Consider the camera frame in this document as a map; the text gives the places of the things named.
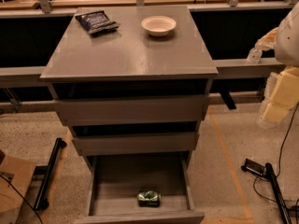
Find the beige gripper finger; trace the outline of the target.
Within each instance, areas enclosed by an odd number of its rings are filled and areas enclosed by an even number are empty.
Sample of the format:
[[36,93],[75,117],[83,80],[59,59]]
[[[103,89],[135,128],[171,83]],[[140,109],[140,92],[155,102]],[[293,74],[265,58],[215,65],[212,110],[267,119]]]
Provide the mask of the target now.
[[278,28],[274,28],[271,31],[269,31],[266,35],[261,37],[256,43],[254,48],[262,50],[262,51],[268,51],[270,49],[273,49],[276,44],[276,35],[277,35]]
[[299,68],[287,67],[267,79],[261,121],[279,124],[299,103]]

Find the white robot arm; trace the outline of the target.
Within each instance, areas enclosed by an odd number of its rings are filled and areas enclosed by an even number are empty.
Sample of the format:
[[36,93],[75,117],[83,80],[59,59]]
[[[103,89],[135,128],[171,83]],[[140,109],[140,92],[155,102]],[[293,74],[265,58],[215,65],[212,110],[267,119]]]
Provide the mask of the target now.
[[299,2],[277,28],[256,42],[255,48],[272,49],[276,60],[286,65],[262,114],[263,122],[279,124],[299,103]]

